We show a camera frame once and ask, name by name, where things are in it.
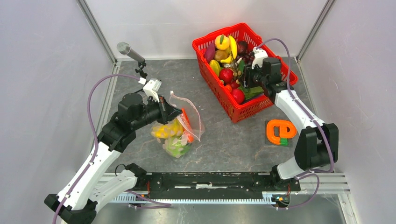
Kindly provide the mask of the brown twig nut bunch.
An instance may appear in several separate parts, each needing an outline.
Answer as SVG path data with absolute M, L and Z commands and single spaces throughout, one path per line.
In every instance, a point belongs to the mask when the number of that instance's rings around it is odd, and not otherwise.
M 229 69 L 234 71 L 234 74 L 233 74 L 234 78 L 240 78 L 243 75 L 243 74 L 241 74 L 241 75 L 238 74 L 238 62 L 239 61 L 240 60 L 231 62 L 228 67 Z

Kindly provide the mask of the orange carrot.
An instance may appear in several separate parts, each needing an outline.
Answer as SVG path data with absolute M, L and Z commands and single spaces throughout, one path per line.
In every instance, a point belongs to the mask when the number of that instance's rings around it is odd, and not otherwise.
M 184 134 L 187 137 L 187 142 L 192 143 L 194 141 L 194 137 L 190 132 L 191 126 L 189 123 L 189 119 L 187 117 L 185 109 L 183 109 L 183 108 L 182 108 L 181 120 L 182 120 L 182 124 L 184 125 Z

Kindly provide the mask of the clear pink zip top bag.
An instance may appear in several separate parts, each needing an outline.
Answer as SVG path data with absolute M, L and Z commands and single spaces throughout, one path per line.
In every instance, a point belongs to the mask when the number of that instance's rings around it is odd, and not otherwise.
M 170 91 L 169 104 L 181 109 L 182 113 L 168 124 L 158 122 L 151 128 L 154 137 L 172 157 L 185 155 L 195 142 L 200 142 L 205 126 L 196 106 L 187 98 L 179 97 Z

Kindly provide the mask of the green cucumber toy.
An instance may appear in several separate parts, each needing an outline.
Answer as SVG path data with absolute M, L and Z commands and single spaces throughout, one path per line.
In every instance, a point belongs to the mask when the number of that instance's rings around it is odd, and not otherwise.
M 238 74 L 241 75 L 243 74 L 245 69 L 245 61 L 241 58 L 240 61 L 238 62 Z

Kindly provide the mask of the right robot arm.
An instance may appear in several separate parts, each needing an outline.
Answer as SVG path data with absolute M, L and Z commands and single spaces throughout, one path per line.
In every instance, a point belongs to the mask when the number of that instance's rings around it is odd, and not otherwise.
M 248 87 L 263 88 L 264 95 L 281 109 L 292 122 L 299 137 L 294 156 L 275 166 L 270 185 L 284 189 L 293 177 L 302 178 L 311 173 L 331 173 L 338 159 L 339 129 L 334 123 L 319 119 L 297 96 L 289 81 L 283 81 L 282 61 L 276 57 L 254 59 L 247 68 Z

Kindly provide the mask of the yellow banana bunch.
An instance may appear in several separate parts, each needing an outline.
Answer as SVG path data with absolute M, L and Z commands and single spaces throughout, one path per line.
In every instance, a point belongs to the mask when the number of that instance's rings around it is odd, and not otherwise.
M 183 134 L 184 128 L 178 121 L 175 119 L 168 124 L 155 124 L 151 129 L 151 135 L 155 138 L 167 139 L 175 136 L 181 136 Z

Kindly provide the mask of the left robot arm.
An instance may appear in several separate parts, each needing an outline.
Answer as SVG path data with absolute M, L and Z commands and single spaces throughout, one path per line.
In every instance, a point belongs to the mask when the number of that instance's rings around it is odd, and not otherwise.
M 90 224 L 97 213 L 116 196 L 147 184 L 146 171 L 132 163 L 120 175 L 101 187 L 97 183 L 108 167 L 136 138 L 136 131 L 153 122 L 167 124 L 181 115 L 164 97 L 148 98 L 143 103 L 138 93 L 126 94 L 118 110 L 95 137 L 94 147 L 72 180 L 58 193 L 49 194 L 44 203 L 54 211 L 53 223 L 60 217 L 69 224 Z

